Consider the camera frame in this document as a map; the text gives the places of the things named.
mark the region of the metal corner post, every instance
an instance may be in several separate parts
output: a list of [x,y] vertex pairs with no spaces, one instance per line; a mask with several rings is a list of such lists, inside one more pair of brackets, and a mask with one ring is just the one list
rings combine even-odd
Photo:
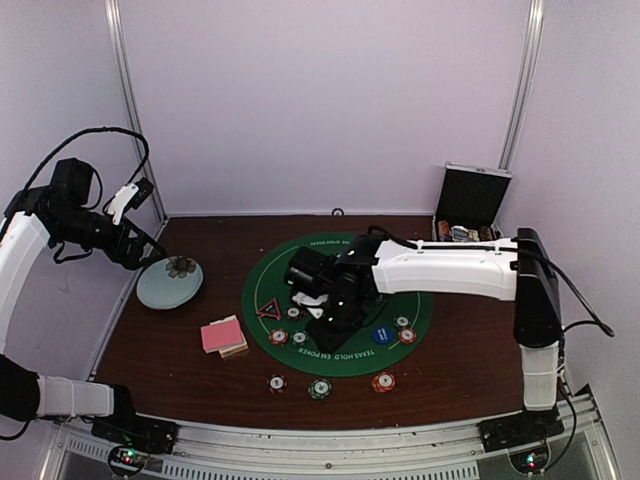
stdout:
[[502,147],[502,155],[498,168],[509,170],[513,162],[522,121],[524,119],[524,110],[531,91],[533,75],[538,61],[538,51],[540,50],[540,39],[542,38],[542,22],[544,14],[544,0],[531,0],[529,8],[529,20],[524,38],[524,47],[522,50],[522,62],[520,64],[520,76],[518,78],[518,86],[516,95],[513,100],[513,109],[511,110],[511,119],[507,129],[507,136]]
[[[111,37],[113,52],[116,57],[122,95],[124,97],[124,103],[127,110],[129,128],[142,134],[142,124],[140,122],[140,115],[138,113],[138,107],[133,93],[133,82],[131,80],[131,71],[129,69],[129,60],[127,58],[124,31],[122,29],[122,19],[120,18],[120,2],[119,0],[105,0],[105,8],[109,35]],[[138,154],[138,162],[141,162],[143,157],[142,146],[140,145],[140,142],[134,141],[133,143]],[[153,169],[150,162],[147,162],[143,170],[146,177],[156,186],[153,190],[151,199],[158,221],[164,222],[167,219],[167,214],[165,212],[164,205],[162,204],[160,193],[158,192],[158,182],[153,175]]]

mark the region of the black mounting bracket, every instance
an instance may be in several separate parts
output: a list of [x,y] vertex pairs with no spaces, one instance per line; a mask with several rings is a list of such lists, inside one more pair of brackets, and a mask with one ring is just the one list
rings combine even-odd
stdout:
[[485,452],[535,443],[564,432],[558,407],[544,412],[524,410],[478,424]]

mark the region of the purple-white backdrop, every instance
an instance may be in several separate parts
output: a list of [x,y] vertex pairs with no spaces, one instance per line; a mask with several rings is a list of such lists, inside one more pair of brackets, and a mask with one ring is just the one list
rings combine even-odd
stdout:
[[[589,382],[623,478],[640,444],[640,3],[548,2],[501,226],[538,229],[615,339],[568,335],[574,386]],[[563,291],[565,323],[588,318]]]
[[495,167],[529,2],[122,2],[174,215],[433,212]]

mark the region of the black cable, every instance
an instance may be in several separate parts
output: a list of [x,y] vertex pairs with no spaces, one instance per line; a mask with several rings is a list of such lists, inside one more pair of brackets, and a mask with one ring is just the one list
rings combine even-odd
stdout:
[[[368,230],[369,234],[371,234],[374,231],[382,232],[389,240],[392,240],[393,242],[395,242],[398,245],[401,245],[403,247],[408,247],[408,248],[411,248],[411,249],[414,249],[414,250],[417,250],[417,248],[418,248],[417,244],[409,242],[409,241],[404,240],[402,238],[396,237],[391,232],[389,232],[386,228],[380,227],[379,225],[371,225],[369,227],[369,230]],[[452,246],[452,245],[423,245],[421,249],[422,250],[456,250],[456,249],[463,249],[463,250],[484,250],[484,251],[489,251],[489,252],[496,250],[495,247],[490,247],[490,246],[485,246],[485,245],[469,245],[467,243],[463,243],[463,244],[459,244],[459,245],[460,246]],[[598,327],[600,327],[600,330],[602,330],[604,332],[604,334],[607,335],[610,338],[615,337],[615,332],[613,331],[613,329],[600,319],[600,317],[595,312],[593,307],[591,307],[591,305],[589,304],[587,299],[584,298],[584,295],[582,295],[580,290],[578,290],[578,287],[576,287],[575,284],[571,281],[571,279],[569,278],[569,275],[567,275],[558,265],[553,263],[547,257],[545,257],[543,255],[540,255],[540,254],[537,254],[535,252],[529,252],[529,251],[526,251],[526,250],[518,251],[517,248],[509,248],[509,247],[499,247],[497,249],[497,251],[499,251],[499,252],[512,252],[512,253],[517,253],[518,255],[524,255],[524,256],[533,258],[534,260],[537,260],[538,262],[542,262],[545,265],[547,265],[548,267],[550,267],[558,275],[560,275],[562,280],[564,280],[564,282],[567,284],[569,289],[573,292],[573,294],[580,301],[580,303],[585,308],[585,310],[589,313],[589,315],[593,319],[594,323]]]
[[[29,177],[29,180],[27,180],[27,183],[25,183],[23,189],[20,191],[19,195],[16,198],[16,202],[14,203],[14,205],[20,205],[22,203],[22,201],[25,199],[27,192],[29,190],[29,188],[31,188],[31,185],[33,184],[33,182],[35,181],[35,179],[38,177],[38,175],[40,174],[40,172],[42,171],[42,169],[53,159],[53,157],[55,157],[64,147],[66,147],[67,145],[69,145],[71,142],[73,142],[75,139],[82,137],[83,135],[88,135],[90,133],[122,133],[124,135],[129,135],[131,137],[137,138],[138,140],[140,140],[140,142],[142,143],[142,146],[144,147],[144,155],[142,157],[142,160],[140,161],[140,164],[138,165],[138,167],[135,169],[135,171],[133,172],[133,175],[131,175],[131,178],[129,179],[129,181],[127,183],[131,183],[131,181],[136,177],[136,175],[138,175],[138,173],[140,173],[140,170],[142,170],[145,166],[145,164],[147,163],[147,161],[149,160],[149,144],[147,143],[147,140],[142,136],[142,134],[138,133],[138,132],[134,132],[133,130],[129,130],[126,128],[122,128],[122,127],[94,127],[94,128],[85,128],[84,130],[80,130],[77,133],[74,133],[73,135],[71,135],[69,138],[67,138],[66,140],[64,140],[60,145],[58,145],[56,148],[54,148],[51,153],[49,153],[49,155],[47,155],[45,157],[44,160],[42,160],[42,162],[40,162],[40,164],[36,167],[36,169],[33,171],[33,173],[31,174],[31,177]],[[11,224],[11,221],[13,220],[13,217],[15,216],[16,212],[15,210],[12,209],[12,211],[7,212],[7,218],[4,222],[4,225],[2,226],[2,228],[0,229],[0,242],[2,242],[2,239],[4,238],[5,234],[7,233],[7,230],[9,229],[9,225]]]
[[569,440],[567,441],[567,444],[564,446],[564,449],[562,450],[562,452],[560,452],[560,455],[558,455],[556,459],[553,462],[551,462],[550,465],[547,465],[541,470],[541,473],[543,475],[549,470],[551,470],[553,467],[555,467],[558,464],[558,462],[562,460],[562,457],[564,457],[565,454],[569,451],[569,447],[573,442],[573,438],[576,436],[576,429],[578,428],[578,414],[576,413],[576,409],[573,406],[573,403],[571,403],[571,400],[569,400],[569,396],[564,392],[564,389],[560,388],[559,390],[560,390],[560,395],[562,395],[562,397],[567,401],[567,405],[569,405],[569,408],[571,409],[571,413],[573,414],[573,427],[571,427],[571,435],[569,435]]
[[403,247],[407,247],[412,250],[418,249],[418,246],[415,243],[410,242],[409,240],[405,240],[404,238],[396,237],[393,233],[391,233],[389,230],[387,230],[381,225],[369,225],[367,233],[371,235],[373,232],[380,232],[389,240],[393,240],[395,243]]
[[26,421],[22,426],[22,428],[20,429],[20,431],[15,435],[10,435],[8,437],[5,437],[4,435],[0,435],[0,440],[2,440],[3,442],[13,442],[14,440],[19,439],[22,435],[25,434],[25,432],[27,431],[27,428],[29,428],[30,423],[31,423],[31,420]]
[[60,258],[60,255],[62,255],[65,246],[66,243],[62,242],[60,248],[58,248],[58,250],[56,250],[56,252],[53,254],[53,262],[56,265],[60,265],[66,262],[73,262],[74,260],[83,260],[85,258],[89,258],[93,254],[93,248],[90,248],[89,250],[85,251],[85,253],[79,253],[77,255],[67,255],[64,258]]
[[515,252],[515,253],[517,253],[519,255],[526,255],[526,256],[531,257],[531,258],[533,258],[535,260],[538,260],[539,262],[543,262],[546,265],[548,265],[549,267],[551,267],[551,269],[554,270],[558,275],[560,275],[562,280],[564,280],[564,282],[567,284],[569,289],[573,292],[573,294],[580,301],[580,303],[585,308],[585,310],[589,313],[589,316],[591,316],[591,318],[596,323],[596,325],[598,325],[598,327],[600,327],[600,330],[602,330],[607,337],[613,338],[613,337],[616,336],[616,334],[613,331],[613,329],[600,319],[600,317],[595,312],[593,307],[591,307],[591,305],[589,304],[587,299],[584,298],[584,295],[582,295],[580,290],[578,290],[578,287],[576,287],[575,284],[571,281],[571,279],[569,278],[569,275],[564,273],[564,271],[558,265],[556,265],[555,263],[553,263],[551,260],[549,260],[548,258],[544,257],[543,255],[539,255],[539,254],[534,253],[534,252],[528,252],[528,251],[520,251],[519,252],[517,248],[500,248],[500,251],[501,252]]
[[595,325],[596,327],[600,326],[600,324],[598,324],[598,322],[594,322],[593,320],[580,320],[579,322],[574,322],[571,325],[568,325],[568,326],[564,327],[564,330],[562,330],[562,331],[564,333],[567,333],[572,328],[579,327],[580,325]]
[[98,173],[98,171],[94,168],[93,165],[89,165],[91,167],[91,169],[93,170],[93,173],[96,174],[96,178],[98,179],[98,187],[100,188],[100,191],[98,193],[98,199],[96,200],[96,203],[94,203],[93,205],[91,205],[90,207],[83,207],[84,210],[93,210],[94,208],[96,208],[98,205],[100,205],[100,203],[102,202],[102,194],[104,193],[104,187],[102,186],[102,178],[100,178],[100,174]]

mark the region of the wooden tabletop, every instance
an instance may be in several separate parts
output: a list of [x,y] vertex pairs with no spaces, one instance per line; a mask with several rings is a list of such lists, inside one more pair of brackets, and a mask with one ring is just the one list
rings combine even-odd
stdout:
[[[173,219],[161,237],[171,254],[196,259],[205,284],[172,311],[152,311],[133,295],[110,340],[97,381],[127,385],[139,412],[178,420],[280,429],[360,429],[425,425],[518,410],[520,356],[512,303],[438,294],[433,322],[415,352],[390,367],[386,394],[372,376],[331,379],[333,391],[312,400],[314,376],[279,363],[245,334],[250,350],[222,360],[202,351],[200,327],[236,314],[244,281],[279,244],[319,232],[364,233],[371,223],[399,236],[430,238],[428,217],[242,217]],[[272,394],[267,380],[284,375]]]

